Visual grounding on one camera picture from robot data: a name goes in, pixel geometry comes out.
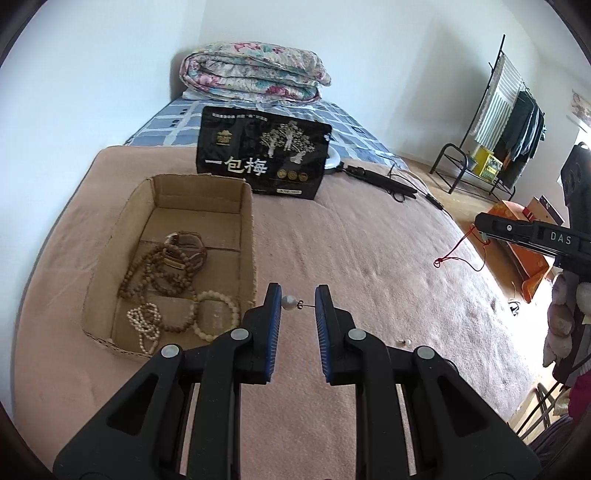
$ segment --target wooden bead necklace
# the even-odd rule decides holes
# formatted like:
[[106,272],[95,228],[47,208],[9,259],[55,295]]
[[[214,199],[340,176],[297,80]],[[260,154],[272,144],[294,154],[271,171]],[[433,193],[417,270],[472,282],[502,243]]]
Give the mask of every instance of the wooden bead necklace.
[[[184,274],[170,273],[164,269],[164,265],[166,264],[164,260],[170,258],[171,255],[180,259],[183,263],[182,270],[184,270]],[[131,287],[132,278],[142,266],[143,272],[138,285]],[[206,342],[213,342],[218,335],[207,334],[197,325],[197,306],[204,300],[219,300],[226,303],[232,312],[231,328],[234,329],[240,325],[240,312],[231,297],[213,290],[204,291],[199,295],[195,292],[193,288],[193,276],[202,266],[203,263],[199,267],[196,267],[191,263],[189,257],[181,248],[172,244],[157,245],[144,254],[139,261],[129,266],[129,270],[119,287],[119,296],[124,299],[131,299],[137,296],[141,303],[139,307],[127,312],[127,318],[132,327],[138,332],[139,347],[143,353],[149,355],[154,353],[160,341],[162,330],[171,333],[183,333],[192,326],[193,331],[200,339]],[[145,292],[149,285],[153,286],[161,294],[169,297],[178,296],[185,290],[191,294],[191,299],[193,300],[191,315],[182,326],[177,327],[165,324],[158,306],[154,303],[146,302]],[[149,349],[144,345],[144,337],[152,341],[152,346]]]

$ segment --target folded comforter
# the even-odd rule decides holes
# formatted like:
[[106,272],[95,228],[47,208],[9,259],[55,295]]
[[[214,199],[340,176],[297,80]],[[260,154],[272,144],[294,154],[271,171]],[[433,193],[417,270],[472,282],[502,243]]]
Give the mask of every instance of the folded comforter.
[[314,52],[260,42],[205,45],[184,59],[180,79],[215,99],[283,104],[316,102],[331,81]]

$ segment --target clothes drying rack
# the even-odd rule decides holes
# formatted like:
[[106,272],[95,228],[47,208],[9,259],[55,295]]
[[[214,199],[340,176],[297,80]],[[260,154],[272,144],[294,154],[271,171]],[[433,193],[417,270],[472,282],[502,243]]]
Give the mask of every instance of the clothes drying rack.
[[[495,190],[500,190],[501,192],[504,192],[507,195],[509,195],[509,200],[511,200],[513,198],[513,196],[515,195],[515,192],[516,192],[515,186],[512,189],[510,189],[506,185],[504,185],[502,180],[499,178],[497,178],[492,183],[488,182],[485,179],[481,178],[480,176],[476,175],[472,170],[470,170],[470,168],[468,167],[468,158],[470,158],[470,154],[463,151],[464,144],[466,143],[466,140],[468,138],[470,130],[472,129],[472,125],[474,125],[474,122],[476,121],[476,118],[478,117],[478,113],[480,112],[480,107],[482,107],[482,104],[484,103],[484,100],[486,99],[486,94],[488,93],[489,89],[491,88],[491,82],[492,82],[492,78],[495,74],[496,67],[499,64],[501,56],[504,53],[503,46],[505,45],[505,37],[506,37],[506,35],[503,35],[503,39],[501,40],[501,46],[499,48],[499,53],[496,56],[496,61],[495,61],[494,66],[489,63],[489,65],[491,66],[491,76],[488,79],[486,89],[484,90],[484,93],[482,94],[482,98],[480,99],[480,103],[478,104],[478,107],[476,108],[476,112],[474,113],[474,117],[472,117],[472,121],[470,122],[470,125],[468,126],[468,129],[466,130],[466,133],[464,134],[464,138],[462,138],[462,141],[460,142],[459,145],[456,145],[454,143],[448,143],[448,144],[444,145],[443,148],[441,149],[441,151],[439,152],[439,155],[437,156],[437,160],[435,161],[435,163],[433,164],[433,166],[431,167],[431,170],[429,172],[431,175],[433,175],[433,173],[436,173],[447,184],[447,186],[449,187],[449,191],[448,191],[449,194],[452,194],[454,190],[458,189],[462,192],[467,192],[472,195],[477,195],[477,196],[487,199],[487,200],[490,198],[490,195],[492,195],[494,198],[497,199],[498,202],[500,202],[501,199],[495,194]],[[441,171],[441,170],[437,169],[439,162],[443,158],[449,160],[459,170],[456,177],[453,177],[452,174],[450,174],[446,171]],[[468,180],[466,180],[464,178],[465,174],[468,175],[468,178],[469,177],[476,178],[479,183],[476,184],[476,183],[469,182]],[[453,183],[450,183],[447,180],[447,178],[453,179]],[[472,187],[472,190],[466,190],[466,189],[461,188],[459,186],[460,182],[469,185],[470,187]],[[485,192],[485,194],[480,194],[480,193],[478,193],[477,190]]]

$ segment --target plush toy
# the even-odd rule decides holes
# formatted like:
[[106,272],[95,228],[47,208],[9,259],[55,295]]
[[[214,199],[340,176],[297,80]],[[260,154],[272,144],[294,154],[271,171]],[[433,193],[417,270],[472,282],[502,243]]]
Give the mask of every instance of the plush toy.
[[[591,283],[580,283],[576,286],[574,296],[581,311],[591,316]],[[545,367],[558,359],[566,358],[573,349],[571,333],[574,329],[574,318],[567,303],[569,283],[564,274],[560,274],[552,285],[552,303],[548,307],[548,335],[544,343]]]
[[552,303],[548,307],[548,335],[544,343],[545,367],[550,366],[557,359],[566,358],[573,348],[570,334],[574,329],[574,318],[573,313],[566,306],[567,293],[566,279],[560,274],[552,285]]

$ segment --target black power cord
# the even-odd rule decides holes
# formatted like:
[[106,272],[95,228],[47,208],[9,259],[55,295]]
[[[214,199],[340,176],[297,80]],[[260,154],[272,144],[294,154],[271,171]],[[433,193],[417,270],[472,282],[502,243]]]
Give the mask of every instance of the black power cord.
[[404,203],[404,201],[406,200],[406,197],[404,196],[403,193],[398,193],[398,195],[402,196],[402,199],[397,199],[396,198],[397,192],[392,192],[391,195],[392,195],[392,198],[394,200],[396,200],[398,203]]
[[513,317],[517,317],[519,315],[520,305],[521,304],[517,300],[511,300],[509,302],[509,308],[511,309],[511,313],[513,314]]
[[[425,191],[421,190],[420,188],[417,187],[417,185],[415,183],[413,183],[412,181],[410,181],[408,178],[404,177],[403,175],[400,175],[398,173],[393,173],[392,172],[393,169],[394,169],[394,165],[392,165],[390,167],[390,170],[388,172],[388,175],[387,176],[388,176],[389,179],[391,179],[392,177],[399,177],[399,178],[403,179],[404,181],[406,181],[407,183],[409,183],[410,185],[412,185],[412,187],[414,189],[416,189],[416,191],[418,191],[418,192],[422,193],[423,195],[425,195],[425,198],[427,199],[428,202],[430,202],[433,205],[435,205],[435,207],[438,210],[441,210],[442,212],[445,212],[446,214],[448,214],[449,215],[449,218],[451,218],[453,220],[452,215],[445,209],[445,207],[443,206],[443,204],[441,202],[439,202],[433,195],[431,195],[428,192],[425,192]],[[405,199],[406,198],[405,198],[404,195],[402,196],[402,200],[398,200],[396,197],[394,197],[394,200],[396,200],[397,202],[400,202],[400,203],[403,203]]]

